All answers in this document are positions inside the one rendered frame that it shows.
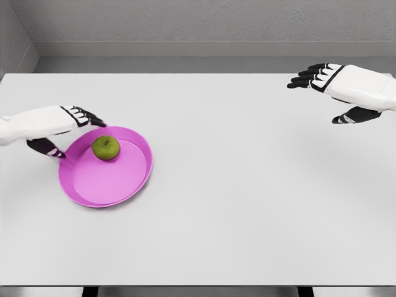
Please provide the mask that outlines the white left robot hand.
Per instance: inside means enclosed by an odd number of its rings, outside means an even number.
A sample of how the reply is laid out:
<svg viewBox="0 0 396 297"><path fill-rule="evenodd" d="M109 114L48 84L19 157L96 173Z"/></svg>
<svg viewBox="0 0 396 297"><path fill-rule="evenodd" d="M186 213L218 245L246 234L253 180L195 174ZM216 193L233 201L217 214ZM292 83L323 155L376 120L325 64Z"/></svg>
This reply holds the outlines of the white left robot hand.
<svg viewBox="0 0 396 297"><path fill-rule="evenodd" d="M66 158L50 136L65 134L88 125L106 127L106 123L95 114L78 106L47 106L22 113L27 117L24 138L28 147L43 155Z"/></svg>

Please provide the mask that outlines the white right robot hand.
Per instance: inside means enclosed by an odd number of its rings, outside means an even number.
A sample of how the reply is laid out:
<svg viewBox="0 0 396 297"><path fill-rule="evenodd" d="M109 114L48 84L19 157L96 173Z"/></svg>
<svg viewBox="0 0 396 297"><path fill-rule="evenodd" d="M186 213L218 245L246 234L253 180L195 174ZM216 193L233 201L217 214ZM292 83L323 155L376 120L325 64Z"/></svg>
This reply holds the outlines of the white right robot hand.
<svg viewBox="0 0 396 297"><path fill-rule="evenodd" d="M390 79L354 65L320 63L309 66L290 80L289 89L311 88L354 107L333 118L333 124L358 124L377 119L390 110Z"/></svg>

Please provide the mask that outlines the green apple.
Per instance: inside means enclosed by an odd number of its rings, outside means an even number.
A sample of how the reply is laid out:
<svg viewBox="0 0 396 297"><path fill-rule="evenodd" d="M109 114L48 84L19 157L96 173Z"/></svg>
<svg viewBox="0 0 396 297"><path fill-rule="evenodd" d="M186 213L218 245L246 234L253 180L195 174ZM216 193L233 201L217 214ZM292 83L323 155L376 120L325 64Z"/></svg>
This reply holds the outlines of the green apple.
<svg viewBox="0 0 396 297"><path fill-rule="evenodd" d="M102 161L115 159L120 153L119 142L111 136L100 136L92 143L93 154Z"/></svg>

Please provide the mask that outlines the pink round plate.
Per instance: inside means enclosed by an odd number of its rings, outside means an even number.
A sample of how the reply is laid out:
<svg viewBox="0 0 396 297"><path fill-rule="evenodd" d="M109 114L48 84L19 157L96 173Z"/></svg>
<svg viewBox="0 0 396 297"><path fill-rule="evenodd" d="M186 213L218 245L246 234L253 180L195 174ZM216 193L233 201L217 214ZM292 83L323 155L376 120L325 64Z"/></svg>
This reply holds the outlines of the pink round plate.
<svg viewBox="0 0 396 297"><path fill-rule="evenodd" d="M102 161L93 154L92 144L100 136L119 142L115 159ZM126 127L89 131L71 143L65 154L59 162L60 186L72 201L86 207L109 207L128 200L145 185L153 167L149 143Z"/></svg>

